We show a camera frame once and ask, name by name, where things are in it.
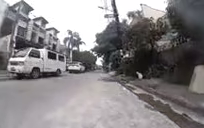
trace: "parked car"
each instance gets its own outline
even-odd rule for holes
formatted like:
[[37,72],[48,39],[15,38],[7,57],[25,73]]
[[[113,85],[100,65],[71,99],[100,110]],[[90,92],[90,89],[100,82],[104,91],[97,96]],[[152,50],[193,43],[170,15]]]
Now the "parked car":
[[7,70],[19,78],[31,76],[36,79],[43,73],[59,76],[66,71],[66,57],[47,49],[25,48],[9,59]]
[[78,72],[82,73],[85,72],[86,68],[81,62],[72,62],[68,65],[68,71],[70,73]]

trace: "drainage channel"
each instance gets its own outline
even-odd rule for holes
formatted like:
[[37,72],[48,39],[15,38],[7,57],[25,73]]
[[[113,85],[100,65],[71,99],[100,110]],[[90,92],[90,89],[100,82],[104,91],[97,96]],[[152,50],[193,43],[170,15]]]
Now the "drainage channel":
[[[135,88],[131,86],[124,85],[125,88],[130,90],[134,93]],[[204,124],[198,123],[194,121],[192,118],[190,118],[187,114],[179,114],[175,112],[169,104],[165,104],[161,102],[160,100],[155,100],[154,97],[150,94],[138,94],[134,93],[139,100],[142,100],[146,103],[148,103],[150,106],[145,106],[146,108],[152,110],[152,111],[158,111],[164,115],[166,115],[170,120],[175,122],[180,128],[204,128]]]

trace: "van wheel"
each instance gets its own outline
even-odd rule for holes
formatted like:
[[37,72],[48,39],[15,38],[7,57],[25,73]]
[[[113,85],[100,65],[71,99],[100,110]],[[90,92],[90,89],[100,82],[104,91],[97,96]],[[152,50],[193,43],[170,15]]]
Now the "van wheel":
[[16,78],[17,78],[18,80],[21,80],[21,79],[24,78],[24,75],[23,75],[23,74],[16,74]]
[[37,79],[40,77],[40,69],[34,68],[30,74],[31,78]]
[[60,76],[61,74],[62,74],[61,70],[58,69],[58,70],[56,71],[56,76]]

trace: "van headlight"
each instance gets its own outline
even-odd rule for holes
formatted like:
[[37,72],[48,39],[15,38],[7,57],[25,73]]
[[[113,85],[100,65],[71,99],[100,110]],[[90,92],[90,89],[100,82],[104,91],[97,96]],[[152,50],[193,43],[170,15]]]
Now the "van headlight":
[[20,61],[20,62],[18,62],[18,65],[24,65],[24,62],[22,62],[22,61]]

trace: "concrete road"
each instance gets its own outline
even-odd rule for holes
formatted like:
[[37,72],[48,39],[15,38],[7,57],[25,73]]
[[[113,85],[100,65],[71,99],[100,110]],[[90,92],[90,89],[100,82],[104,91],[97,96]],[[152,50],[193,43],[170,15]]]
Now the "concrete road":
[[100,72],[0,82],[0,128],[178,128]]

